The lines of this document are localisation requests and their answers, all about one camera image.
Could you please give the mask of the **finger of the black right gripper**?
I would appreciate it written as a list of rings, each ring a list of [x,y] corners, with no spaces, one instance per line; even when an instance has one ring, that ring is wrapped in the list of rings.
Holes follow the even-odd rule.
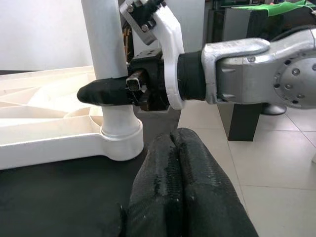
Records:
[[[80,102],[96,106],[131,105],[132,98],[126,89],[127,77],[97,79],[81,87],[77,92]]]

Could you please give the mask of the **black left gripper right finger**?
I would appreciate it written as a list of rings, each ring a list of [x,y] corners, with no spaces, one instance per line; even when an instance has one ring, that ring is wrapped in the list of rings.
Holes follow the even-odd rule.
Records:
[[[172,132],[184,194],[184,237],[256,237],[235,188],[200,137],[191,129]]]

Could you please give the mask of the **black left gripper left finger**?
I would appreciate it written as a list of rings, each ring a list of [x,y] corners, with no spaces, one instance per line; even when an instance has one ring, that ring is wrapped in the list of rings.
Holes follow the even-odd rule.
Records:
[[[183,187],[178,153],[171,137],[157,136],[133,181],[123,235],[179,237]]]

